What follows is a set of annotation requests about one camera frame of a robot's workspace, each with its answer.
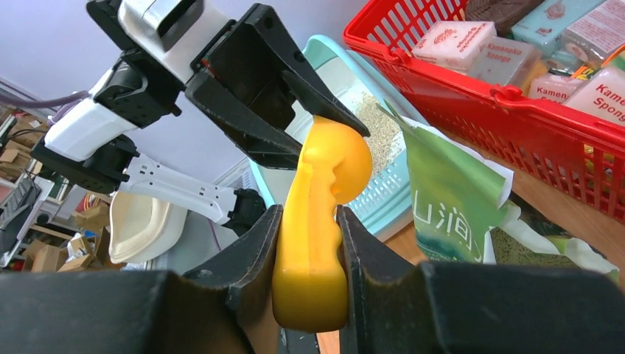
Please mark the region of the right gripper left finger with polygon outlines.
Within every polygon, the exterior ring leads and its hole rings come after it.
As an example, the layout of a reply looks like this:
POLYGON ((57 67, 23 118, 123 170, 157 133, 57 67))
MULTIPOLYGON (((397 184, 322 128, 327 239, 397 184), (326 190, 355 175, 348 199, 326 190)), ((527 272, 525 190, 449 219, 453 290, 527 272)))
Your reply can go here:
POLYGON ((197 335, 202 353, 277 353, 270 288, 283 212, 270 206, 243 236, 186 272, 208 297, 197 335))

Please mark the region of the yellow plastic scoop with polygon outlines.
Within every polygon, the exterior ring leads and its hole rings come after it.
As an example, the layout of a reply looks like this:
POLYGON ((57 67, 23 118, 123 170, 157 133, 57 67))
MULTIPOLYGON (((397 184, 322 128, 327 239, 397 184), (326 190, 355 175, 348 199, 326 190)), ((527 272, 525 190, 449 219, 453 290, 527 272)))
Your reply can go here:
POLYGON ((364 138, 352 128, 315 116, 284 203, 272 276, 277 323, 308 333, 339 330, 348 313, 348 285, 339 261, 342 234, 335 215, 362 193, 349 174, 348 154, 364 138))

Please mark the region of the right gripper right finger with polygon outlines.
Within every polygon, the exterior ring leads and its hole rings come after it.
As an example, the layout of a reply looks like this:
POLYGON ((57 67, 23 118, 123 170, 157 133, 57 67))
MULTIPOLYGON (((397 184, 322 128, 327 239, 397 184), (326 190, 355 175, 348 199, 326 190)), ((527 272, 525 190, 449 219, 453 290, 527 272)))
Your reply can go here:
POLYGON ((370 234, 347 206, 338 207, 349 312, 342 353, 424 353, 425 284, 416 266, 370 234))

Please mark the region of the green litter bag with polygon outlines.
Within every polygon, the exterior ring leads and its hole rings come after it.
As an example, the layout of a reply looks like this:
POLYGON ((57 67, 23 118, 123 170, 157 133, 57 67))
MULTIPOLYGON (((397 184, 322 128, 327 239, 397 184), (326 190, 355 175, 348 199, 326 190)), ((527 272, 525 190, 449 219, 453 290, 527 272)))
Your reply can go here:
POLYGON ((417 246, 430 260, 583 268, 618 278, 619 269, 575 237, 541 235, 510 201, 514 173, 439 130, 383 113, 405 141, 417 246))

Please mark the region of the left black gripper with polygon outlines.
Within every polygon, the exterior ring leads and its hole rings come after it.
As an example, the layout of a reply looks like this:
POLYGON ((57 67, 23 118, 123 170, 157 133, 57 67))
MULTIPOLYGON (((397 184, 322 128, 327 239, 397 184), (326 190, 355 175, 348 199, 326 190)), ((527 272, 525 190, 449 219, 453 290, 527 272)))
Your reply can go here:
POLYGON ((285 133, 297 99, 309 113, 370 132, 316 74, 273 7, 253 4, 221 42, 203 50, 208 65, 185 95, 248 158, 294 170, 301 143, 285 133))

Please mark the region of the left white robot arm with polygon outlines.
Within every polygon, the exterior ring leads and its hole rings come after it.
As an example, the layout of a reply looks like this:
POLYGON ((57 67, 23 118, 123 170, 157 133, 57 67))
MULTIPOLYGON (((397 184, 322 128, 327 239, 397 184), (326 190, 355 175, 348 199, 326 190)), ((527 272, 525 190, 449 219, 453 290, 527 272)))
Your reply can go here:
POLYGON ((35 144, 32 156, 86 190, 146 195, 245 234, 265 213, 250 189, 202 182, 137 150, 128 133, 179 116, 179 94, 263 167, 296 168, 286 132, 293 103, 368 128, 328 89, 276 11, 255 3, 237 20, 210 1, 88 1, 91 19, 120 48, 112 68, 35 144))

